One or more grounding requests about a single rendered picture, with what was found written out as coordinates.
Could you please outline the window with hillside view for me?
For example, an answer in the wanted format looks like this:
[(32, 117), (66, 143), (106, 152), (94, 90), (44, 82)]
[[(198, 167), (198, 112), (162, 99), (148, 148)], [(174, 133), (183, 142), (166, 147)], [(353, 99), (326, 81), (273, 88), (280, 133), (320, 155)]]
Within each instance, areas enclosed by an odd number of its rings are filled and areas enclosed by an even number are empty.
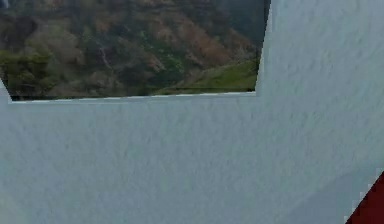
[(14, 101), (252, 92), (271, 0), (0, 0)]

